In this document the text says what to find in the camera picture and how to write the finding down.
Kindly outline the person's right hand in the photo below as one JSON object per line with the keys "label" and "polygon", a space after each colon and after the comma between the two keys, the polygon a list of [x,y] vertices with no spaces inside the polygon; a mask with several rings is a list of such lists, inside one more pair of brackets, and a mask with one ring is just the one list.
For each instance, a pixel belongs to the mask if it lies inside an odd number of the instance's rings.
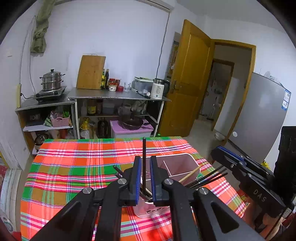
{"label": "person's right hand", "polygon": [[254,229],[260,233],[261,236],[266,237],[269,234],[267,239],[272,238],[278,233],[283,221],[285,221],[285,218],[281,215],[272,218],[267,213],[261,211],[255,216]]}

